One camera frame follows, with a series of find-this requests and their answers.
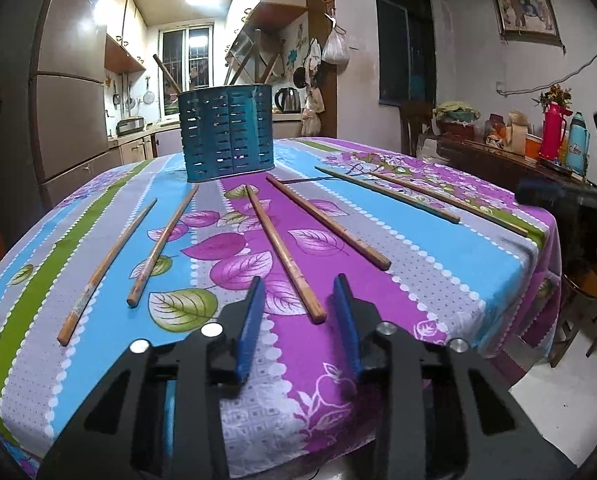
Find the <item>red thermos flask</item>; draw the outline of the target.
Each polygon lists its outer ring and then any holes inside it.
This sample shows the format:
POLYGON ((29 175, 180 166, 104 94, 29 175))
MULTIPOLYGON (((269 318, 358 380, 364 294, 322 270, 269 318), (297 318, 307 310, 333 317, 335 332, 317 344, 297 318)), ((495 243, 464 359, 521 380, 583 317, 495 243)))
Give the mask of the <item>red thermos flask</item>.
POLYGON ((539 156, 553 162, 558 159, 560 147, 564 138, 567 118, 573 112, 556 102, 550 102, 544 112, 543 140, 539 156))

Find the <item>dark wooden side table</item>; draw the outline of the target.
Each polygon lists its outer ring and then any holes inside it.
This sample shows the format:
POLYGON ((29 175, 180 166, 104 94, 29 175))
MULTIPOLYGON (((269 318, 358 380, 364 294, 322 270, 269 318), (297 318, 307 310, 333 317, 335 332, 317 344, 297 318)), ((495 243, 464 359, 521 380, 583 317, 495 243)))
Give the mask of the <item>dark wooden side table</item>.
POLYGON ((526 158, 493 148, 479 142, 444 134, 437 139, 436 152, 448 160, 454 169, 472 174, 508 191, 517 188, 527 191, 556 191, 557 188, 571 188, 577 192, 597 191, 597 185, 577 180, 574 174, 549 167, 545 162, 526 158))

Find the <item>kitchen window with bars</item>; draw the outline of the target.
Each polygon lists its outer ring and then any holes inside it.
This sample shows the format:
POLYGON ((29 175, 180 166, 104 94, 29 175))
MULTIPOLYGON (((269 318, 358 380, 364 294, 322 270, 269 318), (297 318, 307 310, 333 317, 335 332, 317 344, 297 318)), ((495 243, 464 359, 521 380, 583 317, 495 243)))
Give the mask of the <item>kitchen window with bars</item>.
POLYGON ((214 82, 213 25, 184 25, 160 32, 160 58, 179 90, 162 79, 162 112, 165 118, 179 114, 178 94, 208 88, 214 82))

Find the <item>white hanging plastic bag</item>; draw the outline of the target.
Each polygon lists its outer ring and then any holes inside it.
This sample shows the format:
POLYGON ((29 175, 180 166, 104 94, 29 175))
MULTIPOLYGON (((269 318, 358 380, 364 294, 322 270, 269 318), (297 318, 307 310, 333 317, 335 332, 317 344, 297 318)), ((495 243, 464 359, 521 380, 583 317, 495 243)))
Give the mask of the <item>white hanging plastic bag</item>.
POLYGON ((335 27, 332 28, 321 51, 321 61, 335 66, 343 66, 349 62, 349 47, 344 35, 335 27))

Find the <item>floral striped tablecloth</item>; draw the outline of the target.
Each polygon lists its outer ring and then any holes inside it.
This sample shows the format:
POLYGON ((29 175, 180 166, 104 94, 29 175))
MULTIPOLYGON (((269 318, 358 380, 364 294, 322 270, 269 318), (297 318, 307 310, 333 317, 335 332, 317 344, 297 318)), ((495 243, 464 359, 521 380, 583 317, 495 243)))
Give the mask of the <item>floral striped tablecloth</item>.
POLYGON ((556 221, 471 174, 358 143, 282 140, 274 169, 200 185, 170 234, 139 304, 127 297, 192 189, 170 155, 108 170, 61 200, 0 262, 0 439, 28 474, 108 368, 136 339, 178 341, 242 299, 258 276, 265 310, 250 377, 221 404, 233 477, 282 478, 365 444, 378 405, 357 390, 332 323, 314 324, 245 192, 251 185, 320 304, 345 274, 354 294, 416 338, 461 337, 515 382, 508 347, 545 353, 561 296, 556 221), (459 214, 452 224, 316 166, 459 214), (454 196, 526 229, 517 235, 372 171, 454 196), (391 260, 381 271, 274 188, 270 174, 391 260), (56 336, 90 276, 151 200, 66 347, 56 336))

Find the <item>framed elephant picture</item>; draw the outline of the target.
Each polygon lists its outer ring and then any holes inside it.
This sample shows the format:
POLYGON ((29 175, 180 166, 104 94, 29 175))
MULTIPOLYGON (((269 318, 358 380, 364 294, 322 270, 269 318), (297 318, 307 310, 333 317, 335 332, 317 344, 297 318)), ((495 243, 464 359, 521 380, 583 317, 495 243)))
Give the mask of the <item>framed elephant picture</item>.
POLYGON ((551 0, 493 0, 499 36, 505 41, 562 46, 551 0))

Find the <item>flower pot with yellow flowers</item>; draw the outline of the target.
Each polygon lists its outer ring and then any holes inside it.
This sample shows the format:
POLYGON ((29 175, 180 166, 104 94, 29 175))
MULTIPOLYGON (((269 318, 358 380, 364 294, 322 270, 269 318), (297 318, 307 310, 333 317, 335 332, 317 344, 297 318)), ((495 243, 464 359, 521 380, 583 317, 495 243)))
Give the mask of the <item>flower pot with yellow flowers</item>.
POLYGON ((481 113, 470 104, 461 101, 447 101, 432 110, 437 128, 442 134, 462 136, 466 139, 474 137, 474 125, 481 113))

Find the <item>dark wooden chair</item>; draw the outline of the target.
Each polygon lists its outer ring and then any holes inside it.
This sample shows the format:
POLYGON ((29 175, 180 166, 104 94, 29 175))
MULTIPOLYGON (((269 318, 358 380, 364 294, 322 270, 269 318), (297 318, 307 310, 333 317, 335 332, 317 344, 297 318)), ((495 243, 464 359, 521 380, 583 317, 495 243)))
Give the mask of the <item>dark wooden chair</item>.
POLYGON ((417 156, 419 136, 423 127, 432 127, 434 105, 427 101, 405 100, 399 104, 401 120, 401 151, 405 155, 417 156))

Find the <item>steel range hood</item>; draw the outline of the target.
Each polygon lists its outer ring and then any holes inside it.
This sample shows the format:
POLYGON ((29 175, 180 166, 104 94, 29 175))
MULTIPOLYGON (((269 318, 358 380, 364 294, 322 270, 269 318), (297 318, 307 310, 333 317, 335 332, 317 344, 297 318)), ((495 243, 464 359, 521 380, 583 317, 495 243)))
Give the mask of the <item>steel range hood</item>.
POLYGON ((256 53, 259 46, 260 30, 244 27, 236 33, 236 38, 227 48, 225 55, 226 67, 229 74, 236 73, 243 63, 256 53))

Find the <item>beige refrigerator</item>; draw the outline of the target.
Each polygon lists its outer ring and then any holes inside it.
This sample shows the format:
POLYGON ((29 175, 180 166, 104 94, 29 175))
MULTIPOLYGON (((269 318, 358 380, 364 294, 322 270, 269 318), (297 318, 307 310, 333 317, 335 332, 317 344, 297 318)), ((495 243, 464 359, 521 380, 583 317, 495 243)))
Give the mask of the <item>beige refrigerator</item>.
POLYGON ((108 151, 112 0, 0 0, 0 232, 17 242, 108 151))

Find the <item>perforated metal utensil holder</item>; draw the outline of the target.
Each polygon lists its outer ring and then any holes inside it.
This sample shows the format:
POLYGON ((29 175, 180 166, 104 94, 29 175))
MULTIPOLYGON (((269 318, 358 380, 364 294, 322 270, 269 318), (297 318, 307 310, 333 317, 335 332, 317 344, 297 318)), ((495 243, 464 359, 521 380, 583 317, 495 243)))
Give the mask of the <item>perforated metal utensil holder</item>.
POLYGON ((271 86, 235 84, 178 96, 190 183, 274 168, 271 86))

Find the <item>light blue thermos flask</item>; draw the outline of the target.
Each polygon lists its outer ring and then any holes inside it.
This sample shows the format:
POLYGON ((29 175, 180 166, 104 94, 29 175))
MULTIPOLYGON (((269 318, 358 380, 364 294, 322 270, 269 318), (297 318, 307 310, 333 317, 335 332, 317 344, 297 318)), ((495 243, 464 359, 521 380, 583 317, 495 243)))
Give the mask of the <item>light blue thermos flask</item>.
POLYGON ((586 177, 587 173, 589 140, 591 135, 587 130, 584 116, 581 112, 576 112, 570 124, 565 164, 581 177, 586 177))

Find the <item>dark window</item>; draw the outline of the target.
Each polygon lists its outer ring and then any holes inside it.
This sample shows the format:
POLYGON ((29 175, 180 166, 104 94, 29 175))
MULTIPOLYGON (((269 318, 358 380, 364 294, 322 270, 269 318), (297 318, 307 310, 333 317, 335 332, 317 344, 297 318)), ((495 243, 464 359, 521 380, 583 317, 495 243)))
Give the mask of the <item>dark window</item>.
POLYGON ((432 103, 436 55, 431 0, 376 0, 379 101, 432 103))

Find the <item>stainless electric kettle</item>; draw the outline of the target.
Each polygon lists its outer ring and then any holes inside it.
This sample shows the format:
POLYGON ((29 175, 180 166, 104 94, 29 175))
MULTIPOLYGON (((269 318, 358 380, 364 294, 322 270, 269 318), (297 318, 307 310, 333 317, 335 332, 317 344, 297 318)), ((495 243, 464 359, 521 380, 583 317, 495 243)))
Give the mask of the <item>stainless electric kettle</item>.
POLYGON ((280 88, 274 95, 274 105, 282 114, 297 114, 301 111, 299 90, 293 87, 280 88))

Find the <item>small toaster oven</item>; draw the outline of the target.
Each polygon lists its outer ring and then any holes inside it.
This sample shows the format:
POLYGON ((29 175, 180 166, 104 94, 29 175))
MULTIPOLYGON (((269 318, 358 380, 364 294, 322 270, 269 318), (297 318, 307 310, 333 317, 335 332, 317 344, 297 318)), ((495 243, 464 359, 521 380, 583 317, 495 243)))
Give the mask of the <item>small toaster oven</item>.
POLYGON ((121 119, 116 124, 116 136, 127 136, 144 130, 144 118, 141 116, 121 119))

